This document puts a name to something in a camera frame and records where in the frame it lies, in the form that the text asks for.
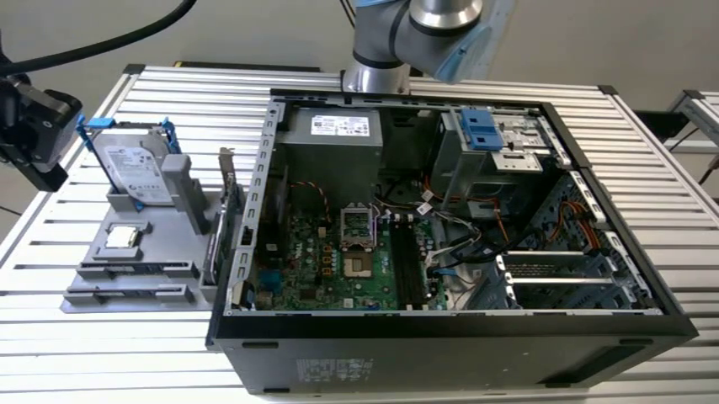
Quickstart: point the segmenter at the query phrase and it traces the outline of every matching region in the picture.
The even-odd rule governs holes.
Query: power supply label
[[[171,202],[154,156],[146,149],[106,146],[103,153],[127,195],[147,205]]]
[[[297,359],[297,379],[304,383],[366,381],[373,359]]]
[[[369,137],[369,118],[365,116],[314,115],[312,135]]]

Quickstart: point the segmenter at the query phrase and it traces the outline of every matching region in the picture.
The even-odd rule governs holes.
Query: slotted aluminum platform
[[[238,178],[249,180],[268,89],[337,86],[334,74],[147,67],[138,75],[121,76],[95,116],[150,122],[170,116],[181,148],[191,156],[191,175],[203,187],[215,187],[219,146],[234,149]],[[586,391],[524,391],[512,396],[457,391],[332,399],[719,402],[717,208],[621,99],[589,86],[509,82],[446,86],[429,79],[414,79],[412,93],[553,103],[701,335]],[[0,391],[29,392],[0,400],[261,401],[246,396],[225,357],[203,350],[207,312],[65,315],[57,308],[107,208],[94,158],[75,146],[63,165],[70,167],[66,185],[57,194],[37,196],[0,245]]]
[[[719,146],[719,93],[685,90],[669,106],[669,111],[681,112],[714,143],[712,146]]]

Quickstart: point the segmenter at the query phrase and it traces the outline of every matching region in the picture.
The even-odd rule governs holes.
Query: gray 3d-printed holder
[[[209,225],[221,200],[218,191],[201,191],[198,181],[189,177],[189,167],[183,155],[167,155],[161,164],[167,188],[175,191],[174,206],[138,210],[126,194],[106,195],[110,210],[65,292],[63,312],[210,309],[217,287],[202,268]],[[137,232],[127,248],[105,246],[115,226],[133,227]]]

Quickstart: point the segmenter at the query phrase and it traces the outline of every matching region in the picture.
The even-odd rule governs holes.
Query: open computer tower
[[[549,104],[273,90],[237,244],[254,394],[584,387],[696,335]]]

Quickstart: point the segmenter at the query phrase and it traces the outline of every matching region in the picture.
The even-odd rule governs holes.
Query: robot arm
[[[449,84],[466,77],[490,35],[481,0],[357,0],[356,9],[344,91],[406,93],[409,66]]]
[[[10,63],[1,43],[0,62]],[[0,78],[0,163],[14,166],[39,191],[57,191],[67,178],[58,162],[79,110],[77,98],[41,92],[25,74]]]

